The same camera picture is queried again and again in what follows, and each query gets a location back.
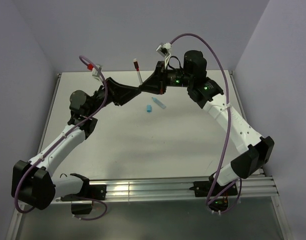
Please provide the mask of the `light blue highlighter pen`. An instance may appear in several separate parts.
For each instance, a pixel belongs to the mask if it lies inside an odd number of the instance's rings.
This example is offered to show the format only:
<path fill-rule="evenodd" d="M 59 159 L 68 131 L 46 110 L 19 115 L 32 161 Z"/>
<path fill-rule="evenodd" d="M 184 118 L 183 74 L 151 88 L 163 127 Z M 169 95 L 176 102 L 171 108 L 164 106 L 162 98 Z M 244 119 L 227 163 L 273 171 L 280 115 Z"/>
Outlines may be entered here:
<path fill-rule="evenodd" d="M 160 100 L 158 100 L 157 98 L 152 97 L 152 100 L 153 100 L 153 102 L 154 102 L 155 104 L 157 104 L 160 108 L 162 108 L 162 109 L 165 109 L 165 108 L 166 108 L 166 106 L 165 106 Z"/>

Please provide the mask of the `white pen red tip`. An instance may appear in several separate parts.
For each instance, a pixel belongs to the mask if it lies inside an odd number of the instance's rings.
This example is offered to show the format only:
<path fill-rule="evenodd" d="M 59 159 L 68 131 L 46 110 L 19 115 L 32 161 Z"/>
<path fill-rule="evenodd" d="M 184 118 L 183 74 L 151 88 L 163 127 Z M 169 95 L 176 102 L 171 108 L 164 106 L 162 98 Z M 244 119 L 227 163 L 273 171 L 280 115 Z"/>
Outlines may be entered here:
<path fill-rule="evenodd" d="M 143 84 L 143 80 L 142 80 L 142 76 L 141 76 L 139 68 L 136 68 L 136 72 L 137 72 L 137 75 L 138 75 L 138 79 L 139 79 L 140 85 L 142 85 Z"/>

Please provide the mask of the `light blue highlighter cap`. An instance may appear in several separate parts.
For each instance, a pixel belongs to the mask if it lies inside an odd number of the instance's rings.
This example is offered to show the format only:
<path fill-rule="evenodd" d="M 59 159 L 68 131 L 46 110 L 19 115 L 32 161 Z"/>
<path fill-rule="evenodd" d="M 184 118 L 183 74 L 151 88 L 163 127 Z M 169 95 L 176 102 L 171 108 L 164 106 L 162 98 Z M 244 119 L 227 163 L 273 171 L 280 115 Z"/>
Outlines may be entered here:
<path fill-rule="evenodd" d="M 151 105 L 147 105 L 147 106 L 146 106 L 146 111 L 147 111 L 148 113 L 151 113 L 151 112 L 152 112 L 152 106 L 151 106 Z"/>

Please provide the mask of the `red pen cap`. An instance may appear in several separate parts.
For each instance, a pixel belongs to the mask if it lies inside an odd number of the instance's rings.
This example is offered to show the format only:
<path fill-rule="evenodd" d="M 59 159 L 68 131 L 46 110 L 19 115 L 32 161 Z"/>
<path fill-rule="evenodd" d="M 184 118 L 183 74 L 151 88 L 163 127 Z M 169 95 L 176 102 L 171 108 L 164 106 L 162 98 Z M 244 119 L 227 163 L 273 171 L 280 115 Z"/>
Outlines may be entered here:
<path fill-rule="evenodd" d="M 133 59 L 133 64 L 134 64 L 134 67 L 136 69 L 136 71 L 138 72 L 139 71 L 139 64 L 138 64 L 138 61 L 136 58 Z"/>

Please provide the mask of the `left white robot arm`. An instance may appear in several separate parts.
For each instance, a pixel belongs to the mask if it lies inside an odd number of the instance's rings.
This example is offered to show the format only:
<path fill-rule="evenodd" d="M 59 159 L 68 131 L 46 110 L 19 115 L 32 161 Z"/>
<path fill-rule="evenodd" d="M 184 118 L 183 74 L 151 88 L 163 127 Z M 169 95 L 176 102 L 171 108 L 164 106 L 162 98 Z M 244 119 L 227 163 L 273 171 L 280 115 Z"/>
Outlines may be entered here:
<path fill-rule="evenodd" d="M 29 161 L 18 161 L 13 167 L 11 195 L 15 208 L 23 213 L 18 202 L 33 209 L 47 208 L 53 199 L 72 195 L 84 200 L 90 195 L 89 178 L 72 173 L 65 180 L 55 183 L 52 176 L 63 160 L 94 131 L 97 114 L 110 103 L 122 106 L 141 93 L 141 87 L 120 84 L 112 78 L 89 96 L 82 90 L 70 96 L 71 117 L 61 134 L 38 155 Z"/>

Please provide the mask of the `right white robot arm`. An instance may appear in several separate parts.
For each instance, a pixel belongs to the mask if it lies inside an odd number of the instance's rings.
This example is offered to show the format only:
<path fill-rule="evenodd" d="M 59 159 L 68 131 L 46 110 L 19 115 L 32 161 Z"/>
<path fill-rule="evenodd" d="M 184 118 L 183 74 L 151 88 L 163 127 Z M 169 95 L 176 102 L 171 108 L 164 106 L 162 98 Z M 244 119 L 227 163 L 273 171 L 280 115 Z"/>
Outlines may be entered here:
<path fill-rule="evenodd" d="M 226 131 L 240 154 L 214 173 L 209 182 L 210 192 L 220 195 L 230 182 L 246 179 L 265 165 L 275 142 L 263 137 L 229 105 L 222 88 L 207 77 L 207 61 L 201 51 L 189 50 L 184 54 L 183 67 L 166 69 L 159 61 L 153 74 L 140 85 L 142 92 L 162 95 L 167 87 L 183 87 L 189 97 L 206 111 Z"/>

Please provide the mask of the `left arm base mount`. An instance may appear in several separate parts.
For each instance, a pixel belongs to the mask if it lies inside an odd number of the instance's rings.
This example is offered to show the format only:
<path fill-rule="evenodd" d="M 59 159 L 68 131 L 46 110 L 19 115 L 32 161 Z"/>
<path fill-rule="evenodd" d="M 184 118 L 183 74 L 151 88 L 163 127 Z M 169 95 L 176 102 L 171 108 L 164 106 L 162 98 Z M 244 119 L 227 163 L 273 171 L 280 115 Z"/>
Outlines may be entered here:
<path fill-rule="evenodd" d="M 83 215 L 89 215 L 93 210 L 95 203 L 101 204 L 104 206 L 103 213 L 99 218 L 103 217 L 108 210 L 107 204 L 104 202 L 107 185 L 105 184 L 91 184 L 85 193 L 83 194 L 69 194 L 60 197 L 62 202 L 71 202 L 71 213 L 74 217 L 82 217 Z"/>

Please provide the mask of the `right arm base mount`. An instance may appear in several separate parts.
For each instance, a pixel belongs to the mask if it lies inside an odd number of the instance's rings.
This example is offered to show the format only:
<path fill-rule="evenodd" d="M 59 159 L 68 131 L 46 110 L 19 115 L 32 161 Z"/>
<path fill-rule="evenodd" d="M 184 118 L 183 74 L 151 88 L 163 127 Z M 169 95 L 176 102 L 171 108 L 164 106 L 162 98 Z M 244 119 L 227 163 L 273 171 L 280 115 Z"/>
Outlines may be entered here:
<path fill-rule="evenodd" d="M 212 182 L 210 180 L 206 181 L 195 181 L 193 182 L 193 186 L 189 188 L 190 191 L 194 192 L 195 197 L 207 197 L 210 189 L 211 189 Z M 221 192 L 224 188 L 226 188 L 229 184 L 225 186 L 220 186 L 218 184 L 215 185 L 211 197 L 215 197 L 219 192 Z M 210 204 L 210 209 L 215 212 L 223 212 L 228 209 L 229 201 L 228 197 L 230 196 L 237 196 L 238 190 L 237 186 L 234 183 L 230 188 L 228 188 L 225 192 L 223 192 L 215 201 Z"/>

